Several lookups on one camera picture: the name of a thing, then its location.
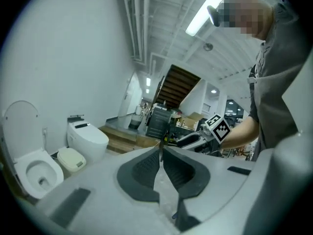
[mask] fluorescent light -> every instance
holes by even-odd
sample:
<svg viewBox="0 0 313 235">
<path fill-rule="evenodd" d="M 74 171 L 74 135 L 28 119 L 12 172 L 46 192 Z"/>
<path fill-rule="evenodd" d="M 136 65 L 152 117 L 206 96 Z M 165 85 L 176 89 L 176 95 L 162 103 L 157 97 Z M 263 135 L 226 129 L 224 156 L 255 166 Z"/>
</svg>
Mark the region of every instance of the fluorescent light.
<svg viewBox="0 0 313 235">
<path fill-rule="evenodd" d="M 147 86 L 150 86 L 150 83 L 151 83 L 151 79 L 147 77 Z"/>
<path fill-rule="evenodd" d="M 200 30 L 200 28 L 204 25 L 204 23 L 209 19 L 209 13 L 207 11 L 207 7 L 211 5 L 216 9 L 216 7 L 220 4 L 222 0 L 206 0 L 204 4 L 201 6 L 190 25 L 186 29 L 186 33 L 190 36 L 196 35 L 196 33 Z"/>
</svg>

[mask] cardboard box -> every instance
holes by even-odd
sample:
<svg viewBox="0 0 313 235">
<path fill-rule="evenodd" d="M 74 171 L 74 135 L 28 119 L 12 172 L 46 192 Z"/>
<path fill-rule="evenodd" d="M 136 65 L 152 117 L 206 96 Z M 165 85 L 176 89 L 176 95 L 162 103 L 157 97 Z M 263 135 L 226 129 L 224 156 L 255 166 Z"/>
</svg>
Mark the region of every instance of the cardboard box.
<svg viewBox="0 0 313 235">
<path fill-rule="evenodd" d="M 185 121 L 185 128 L 191 129 L 191 130 L 196 130 L 199 120 L 204 118 L 204 116 L 202 114 L 193 112 L 192 114 L 190 114 L 187 117 L 180 117 L 178 118 L 178 121 L 182 124 Z"/>
</svg>

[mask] gray shirt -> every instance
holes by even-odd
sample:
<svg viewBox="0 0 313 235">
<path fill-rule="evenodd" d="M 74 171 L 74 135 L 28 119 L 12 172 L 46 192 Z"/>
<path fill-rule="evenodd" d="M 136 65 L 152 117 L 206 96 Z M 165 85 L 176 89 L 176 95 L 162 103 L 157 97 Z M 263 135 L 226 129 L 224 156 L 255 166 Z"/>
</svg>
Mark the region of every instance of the gray shirt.
<svg viewBox="0 0 313 235">
<path fill-rule="evenodd" d="M 249 75 L 255 77 L 255 82 L 250 84 L 250 116 L 260 128 L 253 161 L 262 150 L 274 148 L 297 132 L 282 95 L 298 75 L 312 47 L 299 17 L 291 9 L 278 3 L 273 12 L 274 22 Z"/>
</svg>

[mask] toilet lid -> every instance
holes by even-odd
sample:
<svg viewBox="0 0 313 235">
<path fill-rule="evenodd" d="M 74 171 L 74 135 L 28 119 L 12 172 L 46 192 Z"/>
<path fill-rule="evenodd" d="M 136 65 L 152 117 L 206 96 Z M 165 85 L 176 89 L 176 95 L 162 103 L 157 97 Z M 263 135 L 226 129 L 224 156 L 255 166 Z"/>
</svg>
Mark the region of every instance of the toilet lid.
<svg viewBox="0 0 313 235">
<path fill-rule="evenodd" d="M 8 107 L 3 119 L 3 133 L 14 161 L 44 146 L 39 113 L 27 101 L 16 101 Z"/>
</svg>

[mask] ceiling lamp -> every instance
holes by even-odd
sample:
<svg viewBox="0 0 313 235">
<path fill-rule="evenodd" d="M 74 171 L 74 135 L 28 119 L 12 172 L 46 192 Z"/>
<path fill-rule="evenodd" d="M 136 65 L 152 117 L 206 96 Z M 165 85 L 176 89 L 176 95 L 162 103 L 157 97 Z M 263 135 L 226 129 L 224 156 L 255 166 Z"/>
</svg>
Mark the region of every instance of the ceiling lamp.
<svg viewBox="0 0 313 235">
<path fill-rule="evenodd" d="M 204 46 L 203 46 L 204 50 L 206 51 L 211 51 L 213 50 L 213 44 L 210 44 L 210 43 L 205 43 Z"/>
<path fill-rule="evenodd" d="M 207 11 L 207 7 L 211 5 L 216 9 L 221 1 L 222 0 L 206 0 L 199 9 L 199 11 L 196 13 L 188 28 L 186 29 L 186 33 L 192 37 L 196 35 L 196 33 L 201 29 L 201 27 L 210 17 L 209 12 Z"/>
</svg>

